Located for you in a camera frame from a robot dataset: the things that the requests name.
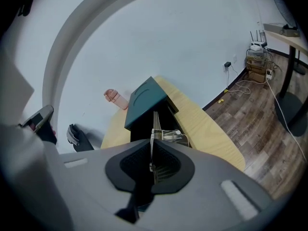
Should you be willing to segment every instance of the white cable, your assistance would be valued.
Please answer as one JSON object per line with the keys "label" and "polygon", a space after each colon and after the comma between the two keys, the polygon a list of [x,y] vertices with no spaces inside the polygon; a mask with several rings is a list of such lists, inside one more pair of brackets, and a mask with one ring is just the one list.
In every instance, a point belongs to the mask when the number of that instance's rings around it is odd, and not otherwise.
{"label": "white cable", "polygon": [[[237,76],[238,76],[238,75],[239,75],[238,72],[236,72],[236,71],[234,70],[234,68],[233,68],[232,65],[231,65],[231,67],[232,67],[233,71],[234,71],[234,72],[237,74]],[[241,92],[241,93],[243,93],[243,94],[249,95],[249,94],[251,93],[250,89],[249,89],[248,87],[244,87],[244,86],[240,86],[240,85],[239,85],[239,83],[244,82],[244,81],[246,81],[246,82],[251,82],[251,83],[256,83],[256,84],[259,84],[259,85],[263,85],[263,84],[266,83],[266,81],[263,82],[263,83],[258,83],[258,82],[250,81],[250,80],[241,80],[241,81],[239,81],[239,82],[236,82],[235,84],[236,84],[238,87],[240,87],[240,88],[247,88],[249,92],[244,92],[244,91],[241,91],[241,90],[228,90],[228,92],[236,92],[236,91],[239,91],[239,92]]]}
{"label": "white cable", "polygon": [[256,60],[256,61],[262,61],[263,60],[263,56],[252,56],[252,58],[254,59],[254,60]]}
{"label": "white cable", "polygon": [[280,112],[281,112],[281,114],[282,114],[283,120],[284,120],[284,122],[285,122],[285,126],[287,127],[287,129],[288,129],[289,133],[291,134],[292,138],[294,139],[294,141],[297,143],[298,148],[300,149],[300,151],[301,151],[301,153],[302,153],[302,155],[303,155],[303,158],[304,158],[305,162],[307,163],[307,159],[306,159],[306,157],[305,157],[305,154],[304,154],[302,148],[300,147],[299,143],[297,142],[297,140],[295,139],[295,137],[294,137],[293,134],[291,133],[291,131],[290,131],[289,127],[288,127],[288,124],[287,124],[287,122],[286,122],[286,120],[285,120],[285,118],[284,118],[282,109],[281,109],[281,107],[280,107],[280,105],[279,105],[279,103],[278,103],[278,100],[277,100],[277,98],[276,98],[276,96],[275,96],[275,94],[274,94],[272,88],[270,87],[270,84],[269,84],[269,82],[268,82],[267,79],[266,79],[266,82],[267,82],[267,84],[268,84],[268,86],[269,86],[269,89],[270,89],[271,93],[273,94],[273,96],[274,96],[274,98],[275,98],[275,100],[276,100],[276,102],[277,102],[277,104],[278,104],[278,107],[279,107]]}

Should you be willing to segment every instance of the cardboard box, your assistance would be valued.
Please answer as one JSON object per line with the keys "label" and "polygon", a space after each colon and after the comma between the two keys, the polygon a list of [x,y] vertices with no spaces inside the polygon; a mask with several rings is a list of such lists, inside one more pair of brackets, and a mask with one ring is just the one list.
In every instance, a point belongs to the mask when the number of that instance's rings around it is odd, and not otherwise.
{"label": "cardboard box", "polygon": [[251,64],[246,64],[246,69],[248,71],[257,72],[257,73],[260,73],[260,74],[265,74],[265,72],[266,72],[266,67],[260,67],[260,66],[255,66],[255,65],[251,65]]}
{"label": "cardboard box", "polygon": [[265,66],[266,65],[266,57],[256,58],[254,56],[247,56],[247,63],[256,66]]}
{"label": "cardboard box", "polygon": [[255,73],[255,72],[251,72],[251,71],[248,72],[248,78],[252,79],[256,82],[259,82],[259,83],[265,82],[265,75],[258,74],[258,73]]}

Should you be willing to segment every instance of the power strip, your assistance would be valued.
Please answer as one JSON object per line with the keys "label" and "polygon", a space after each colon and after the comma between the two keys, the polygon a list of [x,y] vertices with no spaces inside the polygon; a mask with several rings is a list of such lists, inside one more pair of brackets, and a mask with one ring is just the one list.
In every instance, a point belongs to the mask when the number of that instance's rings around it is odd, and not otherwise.
{"label": "power strip", "polygon": [[273,70],[267,69],[266,70],[266,80],[272,79],[273,77]]}

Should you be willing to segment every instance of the wooden table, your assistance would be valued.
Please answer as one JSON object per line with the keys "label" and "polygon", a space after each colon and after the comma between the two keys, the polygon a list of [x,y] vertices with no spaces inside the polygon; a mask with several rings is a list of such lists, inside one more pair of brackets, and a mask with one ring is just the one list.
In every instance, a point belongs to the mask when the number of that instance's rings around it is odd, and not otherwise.
{"label": "wooden table", "polygon": [[[161,76],[154,79],[179,109],[175,118],[188,136],[192,148],[219,156],[243,171],[245,169],[243,155],[216,122],[196,103]],[[101,149],[130,142],[130,132],[124,128],[126,113],[127,111],[119,110],[112,117]]]}
{"label": "wooden table", "polygon": [[[280,41],[287,43],[290,46],[287,72],[284,77],[282,89],[280,93],[277,94],[276,98],[285,116],[288,128],[291,130],[293,135],[302,136],[305,133],[308,125],[306,115],[308,111],[308,97],[306,98],[305,102],[302,103],[295,95],[290,92],[287,92],[287,90],[294,69],[295,49],[298,49],[299,51],[308,56],[308,45],[299,37],[286,37],[284,35],[268,31],[266,31],[266,34],[276,39],[279,39]],[[287,130],[283,116],[276,102],[275,110],[279,121]]]}

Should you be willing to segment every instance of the pink object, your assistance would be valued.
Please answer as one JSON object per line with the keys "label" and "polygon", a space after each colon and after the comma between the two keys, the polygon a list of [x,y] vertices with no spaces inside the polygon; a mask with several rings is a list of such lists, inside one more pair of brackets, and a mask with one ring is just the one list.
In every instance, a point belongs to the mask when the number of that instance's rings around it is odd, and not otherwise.
{"label": "pink object", "polygon": [[105,91],[104,96],[107,99],[107,101],[115,103],[122,110],[127,109],[128,102],[116,90],[108,89],[107,91]]}

